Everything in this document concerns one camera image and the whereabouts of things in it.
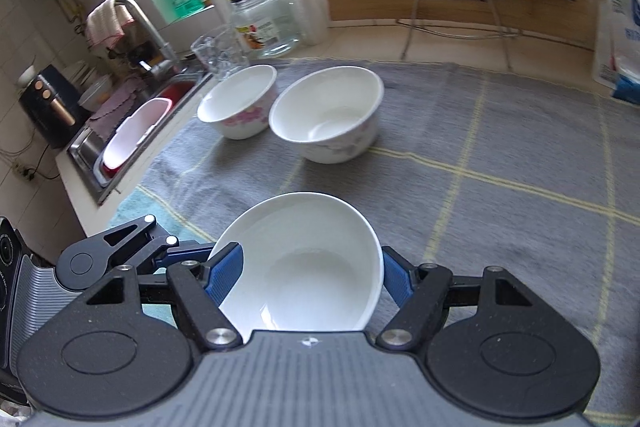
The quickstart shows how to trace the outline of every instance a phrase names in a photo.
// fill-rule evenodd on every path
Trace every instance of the white bowl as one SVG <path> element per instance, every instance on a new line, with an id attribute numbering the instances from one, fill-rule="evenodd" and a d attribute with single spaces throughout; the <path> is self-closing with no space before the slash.
<path id="1" fill-rule="evenodd" d="M 273 66 L 251 66 L 211 89 L 198 106 L 198 118 L 233 140 L 249 138 L 269 126 L 269 110 L 278 95 Z"/>
<path id="2" fill-rule="evenodd" d="M 382 289 L 382 250 L 350 204 L 315 192 L 276 196 L 238 217 L 212 255 L 231 241 L 244 269 L 220 309 L 245 341 L 253 330 L 366 326 Z"/>
<path id="3" fill-rule="evenodd" d="M 82 94 L 78 103 L 87 111 L 96 112 L 111 96 L 111 77 L 105 74 L 98 78 Z"/>
<path id="4" fill-rule="evenodd" d="M 378 135 L 377 110 L 385 86 L 373 71 L 338 66 L 289 86 L 271 108 L 271 130 L 318 163 L 346 162 Z"/>
<path id="5" fill-rule="evenodd" d="M 102 155 L 102 163 L 110 171 L 119 169 L 171 107 L 172 102 L 168 98 L 152 98 L 143 103 L 120 124 L 116 134 L 109 140 Z"/>

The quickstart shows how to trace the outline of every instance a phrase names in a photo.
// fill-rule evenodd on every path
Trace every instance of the pink dish cloth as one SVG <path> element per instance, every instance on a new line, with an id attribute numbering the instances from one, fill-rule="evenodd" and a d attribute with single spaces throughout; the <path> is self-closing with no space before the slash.
<path id="1" fill-rule="evenodd" d="M 131 75 L 111 95 L 109 100 L 104 102 L 102 107 L 89 118 L 89 127 L 102 140 L 107 141 L 133 108 L 136 93 L 145 87 L 146 85 L 140 77 Z"/>
<path id="2" fill-rule="evenodd" d="M 103 44 L 113 48 L 124 36 L 123 28 L 133 22 L 133 17 L 116 0 L 106 0 L 94 9 L 86 19 L 86 29 L 92 46 Z"/>

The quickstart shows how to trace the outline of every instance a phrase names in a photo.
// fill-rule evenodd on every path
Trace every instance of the metal screw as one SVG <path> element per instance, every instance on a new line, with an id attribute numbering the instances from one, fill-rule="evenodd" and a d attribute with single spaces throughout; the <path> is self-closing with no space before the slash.
<path id="1" fill-rule="evenodd" d="M 207 331 L 206 339 L 209 344 L 226 346 L 236 339 L 236 334 L 228 328 L 213 328 Z"/>
<path id="2" fill-rule="evenodd" d="M 412 338 L 407 330 L 386 330 L 382 333 L 382 340 L 389 346 L 404 346 L 410 343 Z"/>

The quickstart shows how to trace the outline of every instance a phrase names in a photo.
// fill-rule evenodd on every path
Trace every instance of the kitchen sink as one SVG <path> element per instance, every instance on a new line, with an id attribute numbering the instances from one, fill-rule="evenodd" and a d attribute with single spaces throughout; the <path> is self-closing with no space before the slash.
<path id="1" fill-rule="evenodd" d="M 164 127 L 172 120 L 172 118 L 184 107 L 193 96 L 200 91 L 210 78 L 210 73 L 202 71 L 198 68 L 188 70 L 188 73 L 176 74 L 171 79 L 162 84 L 155 96 L 159 96 L 167 90 L 178 90 L 178 92 L 186 93 L 178 100 L 178 103 L 172 107 L 171 111 L 162 118 L 151 133 L 146 136 L 145 140 L 137 147 L 133 154 L 120 167 L 113 178 L 108 177 L 102 170 L 102 153 L 107 146 L 107 142 L 102 140 L 89 126 L 86 124 L 76 135 L 67 149 L 68 155 L 71 157 L 73 164 L 76 166 L 84 185 L 87 187 L 97 204 L 107 198 L 111 191 L 118 186 L 123 176 L 129 170 L 130 166 L 140 157 L 140 155 L 148 148 L 152 140 L 164 129 Z M 140 99 L 135 107 L 142 105 L 153 97 L 139 94 Z"/>

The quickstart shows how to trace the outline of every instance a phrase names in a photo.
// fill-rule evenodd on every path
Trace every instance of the bowl rim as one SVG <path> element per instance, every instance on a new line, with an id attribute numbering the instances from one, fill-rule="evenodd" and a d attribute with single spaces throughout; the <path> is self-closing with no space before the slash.
<path id="1" fill-rule="evenodd" d="M 84 90 L 84 93 L 82 93 L 82 95 L 78 99 L 78 103 L 82 105 L 83 103 L 89 102 L 91 98 L 98 94 L 98 92 L 100 92 L 101 90 L 105 90 L 105 87 L 107 87 L 107 89 L 111 89 L 111 87 L 113 87 L 113 83 L 111 82 L 111 75 L 104 74 L 93 84 L 91 84 L 91 86 L 87 87 Z"/>
<path id="2" fill-rule="evenodd" d="M 240 75 L 240 73 L 244 73 L 245 71 L 251 70 L 251 69 L 257 69 L 257 68 L 268 68 L 271 71 L 271 80 L 269 82 L 269 84 L 267 85 L 267 87 L 265 87 L 258 96 L 256 96 L 255 98 L 252 98 L 252 101 L 243 109 L 236 111 L 228 116 L 226 116 L 225 118 L 218 118 L 217 120 L 204 120 L 202 115 L 201 115 L 201 108 L 204 108 L 205 103 L 213 96 L 214 91 L 216 89 L 218 89 L 218 87 L 222 86 L 223 84 L 227 83 L 227 82 L 231 82 L 233 80 L 233 77 L 236 75 Z M 226 78 L 225 80 L 220 80 L 219 83 L 217 83 L 215 86 L 213 86 L 209 92 L 202 98 L 202 100 L 200 100 L 200 103 L 198 104 L 198 110 L 196 111 L 196 115 L 198 117 L 198 120 L 200 120 L 201 122 L 204 123 L 222 123 L 225 120 L 228 120 L 228 118 L 231 118 L 233 116 L 236 116 L 240 113 L 242 113 L 243 111 L 246 111 L 249 107 L 251 107 L 252 105 L 254 105 L 254 103 L 258 102 L 258 100 L 260 100 L 267 92 L 268 90 L 271 89 L 271 87 L 273 87 L 273 84 L 275 84 L 276 82 L 276 78 L 278 77 L 278 70 L 276 70 L 276 68 L 274 68 L 273 66 L 271 66 L 270 64 L 256 64 L 255 66 L 249 66 L 248 68 L 244 68 L 243 70 L 240 71 L 236 71 L 236 73 L 232 74 L 231 76 L 229 76 L 228 78 Z"/>
<path id="3" fill-rule="evenodd" d="M 238 223 L 241 219 L 243 219 L 246 214 L 249 214 L 250 212 L 254 211 L 256 208 L 260 206 L 273 204 L 273 201 L 275 200 L 280 200 L 280 199 L 294 200 L 294 199 L 298 199 L 300 196 L 313 196 L 313 197 L 320 196 L 322 199 L 333 200 L 335 203 L 346 206 L 348 209 L 353 211 L 360 218 L 361 222 L 364 223 L 364 225 L 366 226 L 370 234 L 370 237 L 373 238 L 375 244 L 378 247 L 378 273 L 376 276 L 376 280 L 373 281 L 372 289 L 369 293 L 369 296 L 367 296 L 367 304 L 366 306 L 364 306 L 363 312 L 360 314 L 360 318 L 358 318 L 358 321 L 354 325 L 353 330 L 350 330 L 350 331 L 364 330 L 364 328 L 369 323 L 369 320 L 372 317 L 373 312 L 375 311 L 376 306 L 378 305 L 378 302 L 380 301 L 380 296 L 382 295 L 382 286 L 385 280 L 384 257 L 382 254 L 382 246 L 380 245 L 380 240 L 378 238 L 378 235 L 376 234 L 376 231 L 371 226 L 371 223 L 367 220 L 366 217 L 362 215 L 362 213 L 357 208 L 355 208 L 352 204 L 349 204 L 346 201 L 341 200 L 340 198 L 336 198 L 335 196 L 332 196 L 330 194 L 324 194 L 323 192 L 309 192 L 309 191 L 286 192 L 285 194 L 280 194 L 280 195 L 274 196 L 273 198 L 268 198 L 267 200 L 254 204 L 254 206 L 244 211 L 242 214 L 240 214 L 240 216 L 236 217 L 236 219 L 234 219 L 233 222 L 228 227 L 226 227 L 225 231 L 220 235 L 220 238 L 218 239 L 215 246 L 212 248 L 211 252 L 209 253 L 208 259 L 211 259 L 213 255 L 218 253 L 218 251 L 220 251 L 227 243 L 229 243 L 229 240 L 225 238 L 225 235 L 227 234 L 227 232 L 229 232 L 229 230 L 231 230 L 234 227 L 234 225 L 236 225 L 236 223 Z"/>
<path id="4" fill-rule="evenodd" d="M 113 165 L 113 163 L 110 161 L 112 158 L 110 158 L 110 153 L 113 153 L 113 149 L 115 147 L 115 144 L 118 143 L 118 140 L 116 139 L 116 137 L 118 136 L 118 133 L 121 129 L 121 127 L 125 126 L 125 124 L 127 122 L 129 122 L 131 120 L 131 118 L 133 118 L 135 115 L 137 115 L 139 112 L 142 112 L 142 108 L 143 107 L 148 107 L 147 105 L 154 105 L 154 104 L 158 104 L 158 102 L 156 102 L 156 100 L 158 100 L 158 102 L 161 102 L 163 105 L 165 105 L 166 107 L 164 108 L 163 112 L 162 112 L 162 116 L 160 118 L 158 118 L 158 120 L 156 120 L 156 123 L 151 124 L 149 127 L 147 127 L 147 130 L 150 129 L 151 127 L 155 127 L 156 125 L 158 125 L 158 123 L 160 123 L 160 121 L 166 117 L 166 115 L 169 114 L 169 111 L 172 110 L 172 108 L 174 107 L 174 102 L 169 99 L 169 98 L 164 98 L 163 96 L 155 96 L 153 98 L 150 98 L 149 100 L 147 100 L 145 103 L 143 103 L 139 108 L 137 108 L 133 114 L 129 117 L 127 117 L 123 122 L 121 122 L 119 124 L 119 126 L 116 128 L 116 132 L 115 134 L 111 137 L 111 139 L 107 142 L 107 145 L 105 146 L 104 150 L 102 151 L 102 164 L 107 167 L 108 169 L 111 169 L 112 171 L 119 169 L 120 167 L 122 167 L 124 165 L 124 162 L 126 162 L 129 158 L 131 158 L 131 155 L 134 153 L 134 151 L 139 147 L 137 144 L 134 145 L 132 148 L 130 148 L 130 152 L 127 153 L 126 158 L 124 158 L 124 160 L 122 160 L 118 165 L 111 167 L 111 165 Z"/>
<path id="5" fill-rule="evenodd" d="M 324 73 L 325 71 L 343 70 L 343 69 L 350 69 L 350 70 L 354 70 L 355 69 L 355 70 L 367 71 L 368 73 L 371 73 L 373 75 L 373 78 L 375 78 L 378 81 L 378 97 L 377 97 L 374 105 L 367 112 L 367 114 L 365 114 L 365 116 L 360 118 L 356 123 L 354 123 L 353 125 L 351 125 L 348 129 L 346 129 L 344 131 L 340 131 L 339 133 L 332 134 L 331 136 L 324 137 L 324 138 L 319 138 L 319 139 L 316 139 L 316 140 L 293 140 L 293 139 L 284 137 L 281 133 L 278 133 L 276 131 L 276 129 L 274 128 L 274 125 L 273 125 L 273 120 L 274 120 L 274 116 L 273 115 L 275 114 L 275 112 L 277 110 L 278 104 L 284 99 L 285 95 L 287 95 L 289 93 L 289 91 L 294 89 L 298 84 L 301 84 L 302 82 L 306 82 L 308 79 L 310 79 L 312 76 L 315 76 L 316 74 Z M 327 142 L 329 140 L 333 140 L 334 138 L 337 138 L 338 136 L 343 136 L 344 134 L 347 134 L 348 132 L 351 132 L 356 127 L 360 126 L 365 121 L 369 120 L 369 118 L 371 118 L 372 115 L 380 107 L 380 104 L 382 103 L 382 100 L 383 100 L 384 96 L 385 96 L 385 84 L 382 81 L 382 79 L 380 78 L 379 74 L 377 74 L 375 71 L 371 71 L 371 70 L 369 70 L 367 68 L 363 68 L 361 66 L 332 66 L 331 68 L 324 68 L 323 70 L 314 71 L 313 73 L 309 73 L 309 74 L 303 76 L 302 78 L 300 78 L 299 80 L 296 80 L 293 84 L 291 84 L 289 87 L 287 87 L 287 89 L 285 89 L 280 94 L 279 97 L 277 97 L 276 101 L 273 102 L 273 105 L 271 106 L 271 110 L 269 111 L 269 127 L 271 127 L 271 130 L 273 131 L 273 133 L 276 136 L 278 136 L 280 139 L 283 139 L 284 141 L 287 141 L 289 143 L 297 143 L 297 144 L 302 144 L 302 145 L 313 145 L 313 144 L 318 144 L 318 143 L 325 143 L 325 142 Z"/>

